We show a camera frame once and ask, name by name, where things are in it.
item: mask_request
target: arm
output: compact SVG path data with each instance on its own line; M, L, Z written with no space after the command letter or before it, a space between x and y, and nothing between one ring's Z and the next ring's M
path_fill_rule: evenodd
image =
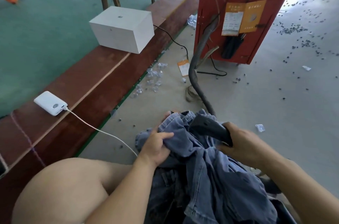
M284 193L303 223L339 223L339 200L306 174L296 163L282 157L256 134L225 123L233 147L219 149L235 160L258 168Z
M142 147L131 171L85 224L144 223L155 168L169 155L162 140L173 136L156 130Z

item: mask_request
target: left hand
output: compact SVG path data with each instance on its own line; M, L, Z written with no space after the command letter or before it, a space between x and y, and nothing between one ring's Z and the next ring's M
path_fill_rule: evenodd
M163 139L168 139L174 136L173 132L158 133L157 130L158 128L153 129L150 137L146 140L138 156L138 158L154 167L154 169L162 164L170 155L170 150L164 146Z

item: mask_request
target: white power bank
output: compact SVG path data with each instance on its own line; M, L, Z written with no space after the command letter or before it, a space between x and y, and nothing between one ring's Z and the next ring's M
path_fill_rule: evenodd
M50 115L56 116L61 111L65 110L67 103L56 97L49 91L45 91L34 99L34 102Z

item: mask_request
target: forearm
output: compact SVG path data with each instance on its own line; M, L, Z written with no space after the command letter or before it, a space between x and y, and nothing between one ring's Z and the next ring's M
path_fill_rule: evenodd
M145 219L155 166L137 158L114 192L91 214L85 224L133 223Z
M339 223L339 200L281 155L267 160L264 171L281 189L303 223Z

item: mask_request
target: hand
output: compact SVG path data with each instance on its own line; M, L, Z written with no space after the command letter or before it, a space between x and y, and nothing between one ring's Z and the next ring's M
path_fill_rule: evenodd
M221 145L218 149L236 161L263 170L272 157L282 157L255 133L240 129L231 122L226 122L223 126L230 131L233 147Z
M170 150L163 144L163 139L171 138L174 133L157 132L158 128L154 128L150 137L146 140L144 146L139 153L138 158L150 164L154 169L162 164L170 155Z

